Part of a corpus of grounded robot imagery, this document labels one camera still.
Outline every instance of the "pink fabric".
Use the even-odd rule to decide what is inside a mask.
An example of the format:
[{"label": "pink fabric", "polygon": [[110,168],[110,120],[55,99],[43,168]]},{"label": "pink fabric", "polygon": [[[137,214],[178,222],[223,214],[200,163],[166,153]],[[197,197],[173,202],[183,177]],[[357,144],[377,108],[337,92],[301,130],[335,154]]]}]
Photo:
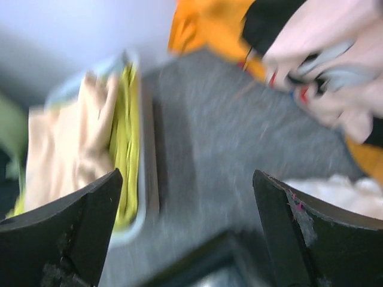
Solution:
[{"label": "pink fabric", "polygon": [[382,15],[379,0],[307,0],[263,58],[267,83],[364,142],[383,117]]}]

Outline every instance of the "orange fabric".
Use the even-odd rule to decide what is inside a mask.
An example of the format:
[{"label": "orange fabric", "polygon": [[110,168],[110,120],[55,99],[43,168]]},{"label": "orange fabric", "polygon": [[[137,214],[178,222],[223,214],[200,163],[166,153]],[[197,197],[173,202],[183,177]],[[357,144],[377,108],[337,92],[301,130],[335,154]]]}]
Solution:
[{"label": "orange fabric", "polygon": [[383,149],[367,144],[360,145],[348,137],[346,144],[357,165],[383,187]]},{"label": "orange fabric", "polygon": [[254,0],[179,0],[174,14],[169,51],[186,54],[207,46],[228,61],[246,62],[247,70],[265,80],[258,57],[242,39],[244,16]]}]

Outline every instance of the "clear plastic container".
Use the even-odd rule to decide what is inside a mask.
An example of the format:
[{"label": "clear plastic container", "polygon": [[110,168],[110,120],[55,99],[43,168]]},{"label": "clear plastic container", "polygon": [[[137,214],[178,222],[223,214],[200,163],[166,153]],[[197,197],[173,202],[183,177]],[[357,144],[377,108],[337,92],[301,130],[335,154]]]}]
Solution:
[{"label": "clear plastic container", "polygon": [[98,62],[92,67],[77,73],[63,84],[54,88],[48,95],[45,107],[75,98],[81,82],[88,71],[100,77],[113,72],[122,72],[124,66],[132,63],[136,66],[138,77],[139,105],[139,170],[138,170],[138,211],[134,221],[125,230],[112,233],[109,249],[127,244],[134,239],[144,225],[148,211],[155,215],[159,211],[157,181],[156,148],[154,144],[153,103],[149,94],[142,92],[139,57],[134,52],[124,51],[116,56]]}]

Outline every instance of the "gray carpet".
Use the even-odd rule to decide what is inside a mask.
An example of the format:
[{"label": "gray carpet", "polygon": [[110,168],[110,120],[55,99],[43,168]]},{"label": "gray carpet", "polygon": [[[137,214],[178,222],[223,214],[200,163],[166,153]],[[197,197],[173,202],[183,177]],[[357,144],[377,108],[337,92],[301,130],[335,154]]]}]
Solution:
[{"label": "gray carpet", "polygon": [[100,286],[134,286],[222,229],[260,229],[252,175],[357,179],[341,137],[290,96],[255,84],[207,51],[147,76],[154,97],[162,211],[133,243],[111,250]]}]

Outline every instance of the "beige fabric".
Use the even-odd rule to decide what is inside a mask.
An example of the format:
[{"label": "beige fabric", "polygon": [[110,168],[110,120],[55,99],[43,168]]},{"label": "beige fabric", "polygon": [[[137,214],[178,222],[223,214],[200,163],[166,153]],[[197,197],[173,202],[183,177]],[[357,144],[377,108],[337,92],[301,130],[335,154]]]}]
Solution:
[{"label": "beige fabric", "polygon": [[383,117],[381,2],[307,0],[263,62],[270,86],[290,91],[327,127],[364,142],[373,116]]},{"label": "beige fabric", "polygon": [[73,193],[113,170],[108,145],[118,81],[111,76],[103,84],[86,75],[76,102],[29,112],[25,211]]}]

